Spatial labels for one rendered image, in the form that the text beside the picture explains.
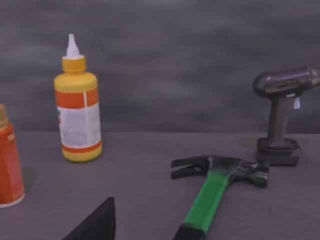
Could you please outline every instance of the green handle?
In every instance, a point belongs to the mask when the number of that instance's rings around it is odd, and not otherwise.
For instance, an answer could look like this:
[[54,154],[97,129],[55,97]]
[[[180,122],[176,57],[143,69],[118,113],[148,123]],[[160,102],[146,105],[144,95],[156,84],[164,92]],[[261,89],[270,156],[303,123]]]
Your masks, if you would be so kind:
[[183,223],[207,233],[228,184],[227,176],[209,171]]

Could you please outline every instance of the bottle base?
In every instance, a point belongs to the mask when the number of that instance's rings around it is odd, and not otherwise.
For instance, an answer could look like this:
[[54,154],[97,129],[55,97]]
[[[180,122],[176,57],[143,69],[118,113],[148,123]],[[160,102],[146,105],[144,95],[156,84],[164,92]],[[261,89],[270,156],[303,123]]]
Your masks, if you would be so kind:
[[95,150],[84,152],[84,153],[73,153],[62,150],[62,155],[69,161],[74,163],[85,163],[92,161],[99,157],[102,153],[102,144]]
[[19,197],[17,200],[5,204],[0,204],[0,209],[10,208],[17,204],[19,204],[24,198],[26,194],[23,194],[21,197]]

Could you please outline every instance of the red bottle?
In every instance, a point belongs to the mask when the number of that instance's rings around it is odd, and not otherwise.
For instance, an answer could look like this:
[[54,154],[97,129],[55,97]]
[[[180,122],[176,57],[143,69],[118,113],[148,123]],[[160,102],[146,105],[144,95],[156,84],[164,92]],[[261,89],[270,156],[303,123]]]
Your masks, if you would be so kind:
[[0,104],[0,208],[21,202],[25,188],[21,173],[14,126]]

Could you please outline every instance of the cordless drill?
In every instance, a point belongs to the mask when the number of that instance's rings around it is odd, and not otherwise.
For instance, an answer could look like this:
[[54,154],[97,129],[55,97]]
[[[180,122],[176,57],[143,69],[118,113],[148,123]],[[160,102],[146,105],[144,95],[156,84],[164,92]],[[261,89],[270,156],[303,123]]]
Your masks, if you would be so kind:
[[285,138],[289,112],[300,108],[304,91],[320,85],[320,68],[299,67],[282,71],[264,72],[253,82],[253,90],[261,98],[271,101],[267,137],[257,140],[258,162],[272,166],[296,166],[300,146]]

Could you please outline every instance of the table surface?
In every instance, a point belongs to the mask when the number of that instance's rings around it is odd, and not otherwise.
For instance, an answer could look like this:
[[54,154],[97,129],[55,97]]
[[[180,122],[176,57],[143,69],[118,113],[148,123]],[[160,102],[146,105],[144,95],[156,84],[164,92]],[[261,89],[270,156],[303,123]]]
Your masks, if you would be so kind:
[[[1,240],[61,240],[107,197],[115,197],[116,240],[171,240],[205,177],[171,180],[177,158],[215,154],[253,161],[260,134],[106,133],[97,160],[72,163],[57,132],[17,134],[26,197],[0,209]],[[234,183],[208,240],[320,237],[320,135],[295,134],[297,167],[272,167],[266,189]]]

